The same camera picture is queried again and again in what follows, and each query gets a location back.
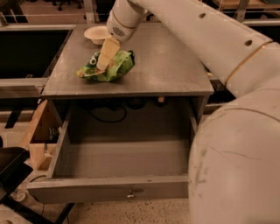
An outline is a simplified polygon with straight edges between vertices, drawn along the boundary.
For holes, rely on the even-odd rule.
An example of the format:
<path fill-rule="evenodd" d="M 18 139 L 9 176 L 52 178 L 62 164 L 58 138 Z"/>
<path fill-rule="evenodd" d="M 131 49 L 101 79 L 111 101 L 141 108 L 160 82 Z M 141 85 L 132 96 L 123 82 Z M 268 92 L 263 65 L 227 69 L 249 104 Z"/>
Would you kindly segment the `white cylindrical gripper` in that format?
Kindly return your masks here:
<path fill-rule="evenodd" d="M 102 45 L 96 64 L 98 69 L 106 69 L 120 49 L 119 41 L 128 41 L 133 36 L 147 12 L 131 0 L 115 0 L 107 20 L 108 32 L 113 37 L 106 38 Z"/>

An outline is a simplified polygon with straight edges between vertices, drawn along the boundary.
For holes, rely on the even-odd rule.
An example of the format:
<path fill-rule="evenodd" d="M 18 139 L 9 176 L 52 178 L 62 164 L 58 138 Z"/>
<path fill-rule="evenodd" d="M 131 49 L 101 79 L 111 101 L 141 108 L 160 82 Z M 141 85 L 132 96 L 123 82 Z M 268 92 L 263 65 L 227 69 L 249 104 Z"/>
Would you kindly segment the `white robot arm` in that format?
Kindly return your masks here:
<path fill-rule="evenodd" d="M 280 45 L 200 0 L 115 0 L 108 31 L 126 41 L 148 12 L 235 97 L 193 139 L 191 222 L 280 224 Z"/>

